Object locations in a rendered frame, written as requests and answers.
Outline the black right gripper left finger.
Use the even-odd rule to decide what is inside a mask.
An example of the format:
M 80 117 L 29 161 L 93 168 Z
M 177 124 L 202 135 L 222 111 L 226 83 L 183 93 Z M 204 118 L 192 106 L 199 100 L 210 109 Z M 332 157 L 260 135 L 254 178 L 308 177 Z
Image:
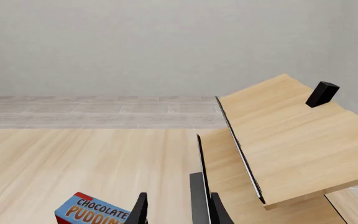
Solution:
M 149 224 L 147 220 L 147 210 L 147 193 L 142 192 L 139 194 L 139 197 L 124 224 Z

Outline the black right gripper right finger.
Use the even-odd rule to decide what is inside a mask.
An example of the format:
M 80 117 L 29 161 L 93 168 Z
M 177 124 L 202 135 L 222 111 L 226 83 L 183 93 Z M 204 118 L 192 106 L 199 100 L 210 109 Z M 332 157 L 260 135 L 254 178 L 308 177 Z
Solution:
M 227 213 L 226 209 L 224 208 L 224 205 L 219 197 L 219 194 L 216 192 L 213 192 L 211 194 L 211 201 L 215 208 L 215 214 L 216 214 L 216 223 L 218 224 L 234 224 L 233 220 Z

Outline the wooden cabinet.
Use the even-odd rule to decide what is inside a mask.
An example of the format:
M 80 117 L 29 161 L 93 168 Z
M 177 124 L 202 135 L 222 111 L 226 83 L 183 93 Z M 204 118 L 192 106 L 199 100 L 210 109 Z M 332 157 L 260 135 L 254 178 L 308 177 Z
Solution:
M 358 224 L 358 196 L 348 189 L 265 210 L 228 128 L 197 138 L 208 223 L 218 224 L 211 201 L 216 192 L 234 224 Z

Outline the wooden cabinet drawer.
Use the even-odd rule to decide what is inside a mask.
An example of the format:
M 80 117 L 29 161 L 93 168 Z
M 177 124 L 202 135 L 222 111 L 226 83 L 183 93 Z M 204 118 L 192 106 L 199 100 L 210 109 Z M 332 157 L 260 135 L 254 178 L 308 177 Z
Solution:
M 217 99 L 266 210 L 358 185 L 358 115 L 287 74 Z

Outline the blue chocolate pudding box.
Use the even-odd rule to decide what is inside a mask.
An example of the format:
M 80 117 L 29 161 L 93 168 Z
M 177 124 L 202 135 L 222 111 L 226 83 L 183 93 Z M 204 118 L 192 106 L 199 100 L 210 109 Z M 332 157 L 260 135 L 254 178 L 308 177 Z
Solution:
M 124 224 L 130 211 L 81 192 L 55 210 L 58 224 Z

